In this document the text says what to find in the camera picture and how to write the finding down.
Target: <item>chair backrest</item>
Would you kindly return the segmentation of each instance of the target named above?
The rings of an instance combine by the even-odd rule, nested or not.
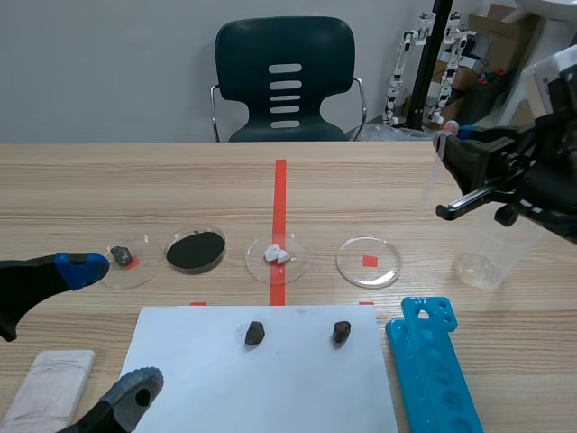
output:
[[[216,36],[215,53],[222,97],[249,108],[245,128],[270,128],[279,121],[330,125],[320,115],[321,103],[353,83],[353,32],[337,18],[235,21]],[[289,106],[298,109],[270,111]]]

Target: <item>chair leg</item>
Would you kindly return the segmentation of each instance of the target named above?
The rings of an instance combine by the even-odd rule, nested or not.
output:
[[[220,142],[220,137],[218,136],[218,128],[216,127],[216,108],[215,108],[215,90],[220,88],[219,85],[212,86],[210,88],[210,102],[212,107],[212,115],[213,115],[213,132],[215,133],[215,140]]]
[[[357,130],[357,134],[354,135],[353,141],[356,142],[357,138],[359,138],[359,134],[364,127],[365,122],[367,121],[367,101],[364,98],[364,88],[362,87],[362,81],[360,78],[353,78],[353,81],[356,81],[359,84],[359,92],[361,92],[361,105],[362,105],[362,120],[361,126]]]

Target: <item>black pole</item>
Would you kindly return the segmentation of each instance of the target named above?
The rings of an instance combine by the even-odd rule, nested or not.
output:
[[[433,24],[433,31],[431,31],[431,35],[423,48],[421,61],[418,64],[417,78],[415,78],[413,96],[411,97],[405,124],[407,128],[421,130],[426,94],[429,91],[431,79],[433,79],[436,59],[439,56],[439,50],[443,43],[444,29],[447,26],[452,7],[453,0],[435,0],[433,5],[433,13],[436,14],[435,23]]]

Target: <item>glass petri dish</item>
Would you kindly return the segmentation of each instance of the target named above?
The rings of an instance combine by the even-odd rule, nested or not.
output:
[[[351,283],[365,289],[381,289],[397,280],[403,263],[397,248],[387,241],[358,236],[341,245],[336,265]]]
[[[132,261],[127,265],[119,264],[112,250],[115,247],[127,248]],[[129,237],[110,244],[104,257],[110,263],[110,270],[102,282],[112,289],[130,289],[143,285],[154,277],[162,264],[162,248],[147,235]]]
[[[294,234],[284,235],[284,245],[281,244],[281,240],[282,236],[279,239],[278,235],[262,235],[249,245],[245,256],[246,267],[257,280],[273,284],[292,282],[307,270],[310,256],[306,247]],[[281,265],[267,262],[264,252],[272,244],[280,245],[290,254],[290,260]]]
[[[166,243],[164,255],[178,272],[198,275],[213,270],[224,259],[226,240],[223,232],[211,225],[187,226]]]

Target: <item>white paper sheet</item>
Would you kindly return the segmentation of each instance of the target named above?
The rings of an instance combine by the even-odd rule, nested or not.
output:
[[[137,433],[398,433],[373,306],[144,308],[122,374],[147,366],[165,384]]]

